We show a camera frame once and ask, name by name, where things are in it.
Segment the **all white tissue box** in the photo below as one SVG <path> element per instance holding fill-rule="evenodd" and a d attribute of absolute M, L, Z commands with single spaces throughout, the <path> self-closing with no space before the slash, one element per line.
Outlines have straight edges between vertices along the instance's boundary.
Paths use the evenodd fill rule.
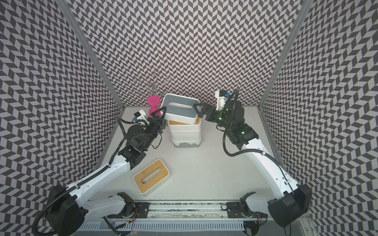
<path fill-rule="evenodd" d="M 176 148 L 196 148 L 196 147 L 199 147 L 200 144 L 197 144 L 197 143 L 192 143 L 192 144 L 190 144 L 190 143 L 179 143 L 179 144 L 176 144 L 176 143 L 174 143 L 174 146 Z"/>

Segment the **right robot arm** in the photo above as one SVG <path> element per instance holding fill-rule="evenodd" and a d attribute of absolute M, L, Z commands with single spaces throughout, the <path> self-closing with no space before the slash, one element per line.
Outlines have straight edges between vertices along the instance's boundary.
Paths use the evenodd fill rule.
<path fill-rule="evenodd" d="M 279 226 L 285 228 L 308 212 L 312 189 L 306 184 L 300 185 L 267 151 L 258 134 L 246 124 L 244 108 L 240 102 L 231 100 L 221 110 L 207 103 L 198 103 L 194 105 L 194 110 L 200 118 L 224 128 L 222 139 L 229 139 L 239 149 L 231 153 L 226 144 L 223 144 L 224 152 L 230 157 L 245 154 L 272 190 L 273 194 L 269 197 L 260 197 L 255 192 L 244 195 L 240 200 L 246 206 L 244 215 L 261 212 L 271 216 Z"/>

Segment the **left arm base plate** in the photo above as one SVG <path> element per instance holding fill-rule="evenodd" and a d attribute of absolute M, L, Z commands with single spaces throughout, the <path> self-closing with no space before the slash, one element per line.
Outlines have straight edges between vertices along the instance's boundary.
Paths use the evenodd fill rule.
<path fill-rule="evenodd" d="M 147 218 L 149 212 L 149 202 L 134 202 L 126 203 L 125 207 L 118 214 L 111 214 L 107 217 L 110 219 L 133 219 L 133 218 Z"/>

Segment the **grey lid tissue box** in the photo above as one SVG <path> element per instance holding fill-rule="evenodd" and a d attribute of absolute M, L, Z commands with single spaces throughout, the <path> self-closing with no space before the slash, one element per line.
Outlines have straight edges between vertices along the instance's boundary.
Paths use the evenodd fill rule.
<path fill-rule="evenodd" d="M 200 101 L 196 98 L 167 93 L 161 106 L 166 107 L 166 120 L 193 125 L 198 117 L 194 105 L 198 103 Z"/>
<path fill-rule="evenodd" d="M 197 141 L 201 139 L 201 131 L 172 131 L 171 136 L 175 141 Z"/>

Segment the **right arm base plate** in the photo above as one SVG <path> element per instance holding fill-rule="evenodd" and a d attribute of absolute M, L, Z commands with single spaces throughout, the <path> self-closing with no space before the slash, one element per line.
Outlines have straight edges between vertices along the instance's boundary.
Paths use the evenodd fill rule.
<path fill-rule="evenodd" d="M 227 213 L 228 218 L 267 218 L 262 212 L 251 211 L 246 204 L 240 202 L 227 202 L 221 205 L 221 209 Z"/>

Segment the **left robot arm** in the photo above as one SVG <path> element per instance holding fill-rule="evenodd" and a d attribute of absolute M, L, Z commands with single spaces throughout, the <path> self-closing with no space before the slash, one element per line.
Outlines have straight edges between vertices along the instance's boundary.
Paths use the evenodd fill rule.
<path fill-rule="evenodd" d="M 166 107 L 163 106 L 147 118 L 147 126 L 134 124 L 127 131 L 123 130 L 120 143 L 126 146 L 117 146 L 109 162 L 100 169 L 67 186 L 59 184 L 52 187 L 46 207 L 32 225 L 32 233 L 35 236 L 42 235 L 37 229 L 42 218 L 53 229 L 47 233 L 48 236 L 70 236 L 88 221 L 127 212 L 133 200 L 126 193 L 121 192 L 100 201 L 90 202 L 89 199 L 114 179 L 140 164 L 152 142 L 165 128 L 165 113 Z"/>

